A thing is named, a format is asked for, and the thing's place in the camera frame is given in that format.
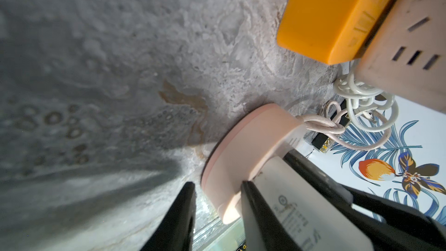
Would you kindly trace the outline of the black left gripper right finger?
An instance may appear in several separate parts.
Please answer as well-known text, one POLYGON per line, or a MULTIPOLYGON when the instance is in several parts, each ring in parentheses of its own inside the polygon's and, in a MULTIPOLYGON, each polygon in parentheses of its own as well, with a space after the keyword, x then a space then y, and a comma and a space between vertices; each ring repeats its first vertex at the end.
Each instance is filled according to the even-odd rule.
POLYGON ((249 251, 295 251, 296 243, 278 221, 254 182, 241 186, 242 218, 249 251))

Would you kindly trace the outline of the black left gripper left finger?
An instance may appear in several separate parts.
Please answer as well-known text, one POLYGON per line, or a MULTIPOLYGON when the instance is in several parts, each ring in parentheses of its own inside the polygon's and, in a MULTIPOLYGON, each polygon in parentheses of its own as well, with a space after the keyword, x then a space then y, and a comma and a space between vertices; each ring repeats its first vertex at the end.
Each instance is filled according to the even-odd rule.
POLYGON ((196 218, 196 191, 186 182, 142 251, 191 251, 196 218))

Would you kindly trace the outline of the white plug adapter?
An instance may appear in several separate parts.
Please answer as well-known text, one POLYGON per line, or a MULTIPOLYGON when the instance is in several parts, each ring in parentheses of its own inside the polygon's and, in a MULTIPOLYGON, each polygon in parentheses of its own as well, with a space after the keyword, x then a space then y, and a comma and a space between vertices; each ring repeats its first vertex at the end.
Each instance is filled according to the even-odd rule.
POLYGON ((281 226, 304 251, 371 251, 371 240, 283 159, 253 179, 281 226))

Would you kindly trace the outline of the round pink power socket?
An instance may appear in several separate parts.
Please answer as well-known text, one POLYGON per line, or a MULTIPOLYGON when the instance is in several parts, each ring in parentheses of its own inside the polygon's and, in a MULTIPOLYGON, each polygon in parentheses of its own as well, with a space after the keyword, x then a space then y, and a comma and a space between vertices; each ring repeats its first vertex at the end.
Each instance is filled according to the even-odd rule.
POLYGON ((201 188, 221 221, 241 217, 241 185, 257 176, 268 160, 283 158, 303 139, 307 128, 275 103, 263 105, 240 120, 211 154, 201 188))

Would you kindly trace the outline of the black plug adapter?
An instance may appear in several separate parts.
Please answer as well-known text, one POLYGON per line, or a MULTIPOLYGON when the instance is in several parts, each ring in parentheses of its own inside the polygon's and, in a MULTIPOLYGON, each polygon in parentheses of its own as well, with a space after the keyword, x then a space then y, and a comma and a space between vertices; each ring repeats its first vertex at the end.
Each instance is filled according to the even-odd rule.
POLYGON ((283 160, 360 229, 377 251, 443 251, 446 228, 420 211, 339 184, 297 150, 283 160))

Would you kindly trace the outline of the orange power strip front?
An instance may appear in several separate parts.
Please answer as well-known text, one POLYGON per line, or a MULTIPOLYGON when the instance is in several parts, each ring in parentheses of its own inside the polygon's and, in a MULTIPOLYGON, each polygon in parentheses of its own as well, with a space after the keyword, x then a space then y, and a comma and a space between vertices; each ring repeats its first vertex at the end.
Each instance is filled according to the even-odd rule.
POLYGON ((277 44, 327 65, 363 57, 397 0, 289 0, 277 44))

